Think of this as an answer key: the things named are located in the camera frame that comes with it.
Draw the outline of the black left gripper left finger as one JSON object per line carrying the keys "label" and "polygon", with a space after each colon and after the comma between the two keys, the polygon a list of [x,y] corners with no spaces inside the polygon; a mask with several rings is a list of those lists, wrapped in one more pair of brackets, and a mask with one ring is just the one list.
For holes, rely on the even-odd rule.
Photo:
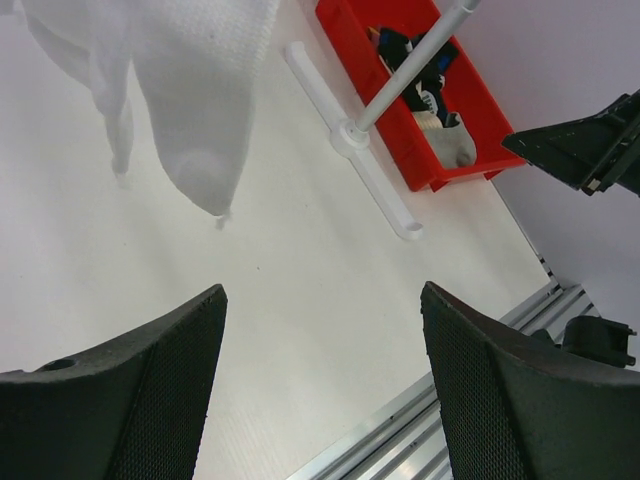
{"label": "black left gripper left finger", "polygon": [[227,303],[214,285],[93,348],[2,373],[2,478],[192,478]]}

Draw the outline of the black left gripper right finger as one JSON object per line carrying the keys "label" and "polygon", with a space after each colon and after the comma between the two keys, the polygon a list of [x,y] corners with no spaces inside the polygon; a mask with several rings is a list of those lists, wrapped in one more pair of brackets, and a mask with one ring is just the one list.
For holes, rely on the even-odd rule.
{"label": "black left gripper right finger", "polygon": [[636,479],[639,476],[639,374],[551,352],[509,353],[501,362],[510,404],[535,472],[528,479]]}

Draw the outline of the grey sock with black stripes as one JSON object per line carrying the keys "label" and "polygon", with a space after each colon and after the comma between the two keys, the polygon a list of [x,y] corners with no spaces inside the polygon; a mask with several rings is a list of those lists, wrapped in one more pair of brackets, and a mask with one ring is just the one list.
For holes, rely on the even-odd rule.
{"label": "grey sock with black stripes", "polygon": [[448,113],[444,122],[428,111],[415,112],[413,118],[443,168],[462,168],[476,163],[475,142],[458,112]]}

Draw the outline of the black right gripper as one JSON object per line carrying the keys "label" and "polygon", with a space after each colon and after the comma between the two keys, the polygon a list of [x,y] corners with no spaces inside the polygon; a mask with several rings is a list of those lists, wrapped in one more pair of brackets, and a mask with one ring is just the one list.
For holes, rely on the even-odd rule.
{"label": "black right gripper", "polygon": [[586,118],[509,134],[501,145],[589,196],[614,185],[638,196],[639,91]]}

